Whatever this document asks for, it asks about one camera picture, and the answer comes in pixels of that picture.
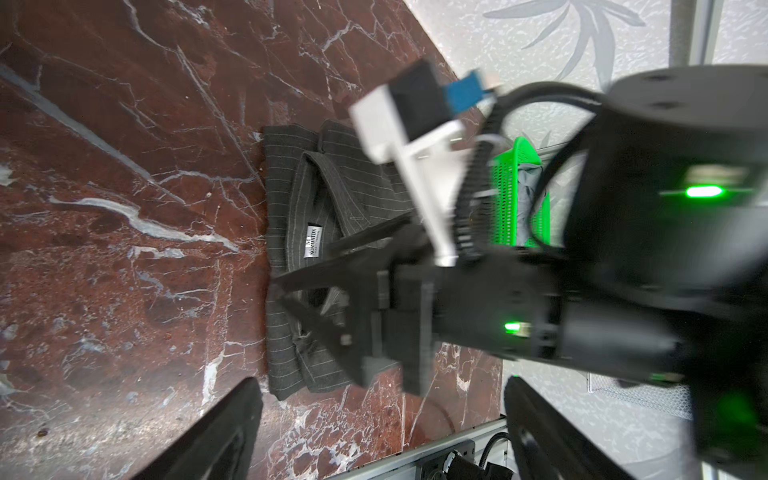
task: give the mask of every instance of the green plastic basket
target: green plastic basket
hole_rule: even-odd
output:
[[[518,226],[518,165],[541,165],[536,150],[524,137],[517,137],[510,151],[498,155],[493,167],[492,183],[498,191],[494,204],[493,241],[498,245],[515,245]],[[541,208],[533,216],[533,232],[545,243],[549,243],[549,193],[544,197]],[[528,238],[525,247],[536,247]]]

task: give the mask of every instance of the power outlet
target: power outlet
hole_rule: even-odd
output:
[[[456,450],[459,456],[464,460],[475,463],[475,443],[472,440],[465,440],[454,446],[448,447],[440,452],[433,453],[416,462],[416,480],[442,480],[445,475],[442,473],[442,466],[448,454]]]

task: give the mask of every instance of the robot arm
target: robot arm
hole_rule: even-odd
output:
[[[700,457],[741,478],[763,476],[766,78],[763,67],[706,66],[637,74],[605,96],[526,85],[497,98],[472,152],[453,152],[462,126],[419,63],[350,109],[364,151],[395,161],[416,212],[276,278],[281,302],[362,386],[394,359],[404,390],[424,395],[438,342],[634,382],[685,382]],[[493,201],[488,162],[504,118],[535,101],[595,114],[536,188],[540,197],[573,153],[587,151],[564,248],[491,245],[471,213]],[[382,238],[391,240],[365,248]],[[349,295],[343,326],[290,295],[329,286]]]

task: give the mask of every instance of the pinstripe jacket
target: pinstripe jacket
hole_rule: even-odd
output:
[[[263,145],[273,275],[318,263],[334,240],[413,208],[394,165],[368,160],[352,128],[333,121],[319,134],[299,125],[265,127]],[[322,289],[302,295],[333,321],[343,321],[343,293]],[[270,391],[280,400],[303,386],[328,392],[349,383],[312,333],[274,301],[271,289],[266,350]]]

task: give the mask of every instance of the clothing label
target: clothing label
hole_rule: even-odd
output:
[[[306,226],[306,244],[304,245],[304,258],[317,258],[320,256],[320,238],[323,237],[323,228],[314,225]]]

